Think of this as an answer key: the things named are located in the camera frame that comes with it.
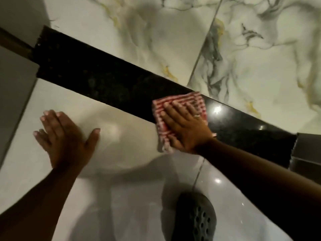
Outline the person's left hand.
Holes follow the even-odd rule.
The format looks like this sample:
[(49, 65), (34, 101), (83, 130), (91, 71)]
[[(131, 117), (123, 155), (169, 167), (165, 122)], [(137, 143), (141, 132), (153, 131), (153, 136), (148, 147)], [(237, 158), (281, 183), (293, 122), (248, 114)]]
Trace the person's left hand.
[(50, 150), (47, 154), (53, 169), (60, 167), (70, 167), (81, 171), (90, 161), (93, 154), (88, 153), (85, 148), (84, 138), (80, 128), (64, 112), (56, 112), (60, 123), (64, 129), (64, 134), (52, 134), (47, 124), (45, 111), (40, 117), (43, 129), (49, 136), (51, 142)]

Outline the person's right hand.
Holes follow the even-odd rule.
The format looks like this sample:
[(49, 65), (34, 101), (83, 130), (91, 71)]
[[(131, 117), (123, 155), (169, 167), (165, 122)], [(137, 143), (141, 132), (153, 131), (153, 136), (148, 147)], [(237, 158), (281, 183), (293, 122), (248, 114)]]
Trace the person's right hand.
[(176, 123), (166, 115), (165, 110), (161, 112), (161, 118), (167, 127), (172, 131), (172, 134), (170, 135), (174, 135), (183, 142), (186, 151), (182, 152), (198, 154), (204, 157), (213, 153), (215, 138), (213, 137), (213, 134), (206, 122)]

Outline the red white striped cloth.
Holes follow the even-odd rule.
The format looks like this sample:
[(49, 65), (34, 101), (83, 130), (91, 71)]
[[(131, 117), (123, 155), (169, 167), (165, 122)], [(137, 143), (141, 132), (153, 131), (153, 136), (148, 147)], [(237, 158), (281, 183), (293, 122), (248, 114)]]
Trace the red white striped cloth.
[(170, 148), (169, 139), (168, 139), (168, 136), (172, 134), (172, 131), (167, 127), (165, 122), (162, 120), (161, 112), (164, 111), (163, 104), (165, 102), (171, 103), (172, 101), (178, 101), (181, 104), (185, 104), (186, 102), (191, 103), (192, 105), (195, 106), (197, 111), (201, 113), (204, 121), (208, 125), (205, 102), (202, 95), (199, 92), (191, 92), (183, 95), (172, 95), (172, 96), (167, 96), (167, 97), (154, 100), (152, 102), (152, 112), (156, 121), (158, 136), (163, 146), (163, 149), (167, 152), (171, 152), (174, 150)]

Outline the person's right forearm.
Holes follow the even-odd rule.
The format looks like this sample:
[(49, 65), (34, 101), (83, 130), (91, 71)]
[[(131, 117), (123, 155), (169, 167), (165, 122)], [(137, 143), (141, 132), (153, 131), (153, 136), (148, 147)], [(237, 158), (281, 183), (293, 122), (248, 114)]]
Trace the person's right forearm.
[(291, 239), (321, 241), (321, 185), (213, 137), (194, 149)]

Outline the person's left forearm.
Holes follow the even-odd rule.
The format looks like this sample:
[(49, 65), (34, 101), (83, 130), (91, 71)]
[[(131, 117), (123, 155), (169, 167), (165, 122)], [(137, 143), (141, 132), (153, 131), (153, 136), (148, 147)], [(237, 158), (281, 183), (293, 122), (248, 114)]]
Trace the person's left forearm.
[(52, 169), (0, 215), (0, 241), (51, 241), (63, 206), (81, 170), (80, 165)]

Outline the black granite threshold strip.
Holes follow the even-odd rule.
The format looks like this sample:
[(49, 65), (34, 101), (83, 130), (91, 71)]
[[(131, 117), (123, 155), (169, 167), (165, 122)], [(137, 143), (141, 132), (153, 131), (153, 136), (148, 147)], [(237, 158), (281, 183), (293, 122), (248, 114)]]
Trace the black granite threshold strip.
[[(142, 69), (48, 26), (32, 52), (37, 76), (155, 123), (152, 101), (191, 89)], [(218, 139), (288, 168), (297, 136), (202, 95)]]

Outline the black perforated clog shoe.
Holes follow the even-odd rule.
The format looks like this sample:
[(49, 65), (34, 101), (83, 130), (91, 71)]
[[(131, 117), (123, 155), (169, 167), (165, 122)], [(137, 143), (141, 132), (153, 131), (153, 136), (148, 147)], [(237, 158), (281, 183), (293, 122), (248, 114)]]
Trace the black perforated clog shoe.
[(183, 192), (176, 205), (171, 241), (213, 241), (217, 224), (210, 200), (199, 192)]

